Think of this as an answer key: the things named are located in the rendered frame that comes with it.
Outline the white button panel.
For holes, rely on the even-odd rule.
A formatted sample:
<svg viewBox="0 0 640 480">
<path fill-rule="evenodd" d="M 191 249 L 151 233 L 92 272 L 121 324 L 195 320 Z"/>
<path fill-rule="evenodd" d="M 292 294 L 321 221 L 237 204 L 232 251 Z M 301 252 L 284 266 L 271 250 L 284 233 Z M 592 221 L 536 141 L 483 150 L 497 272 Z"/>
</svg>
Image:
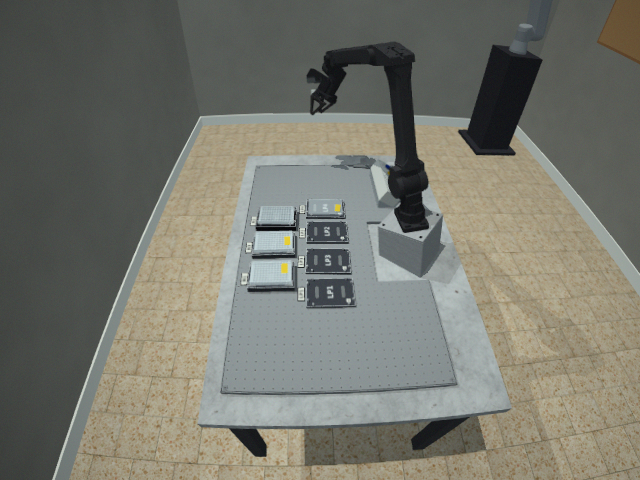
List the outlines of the white button panel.
<svg viewBox="0 0 640 480">
<path fill-rule="evenodd" d="M 372 165 L 371 169 L 370 167 L 353 166 L 353 168 L 370 169 L 370 178 L 378 208 L 395 208 L 398 205 L 397 202 L 400 200 L 395 199 L 389 190 L 389 167 L 391 166 L 379 159 Z"/>
</svg>

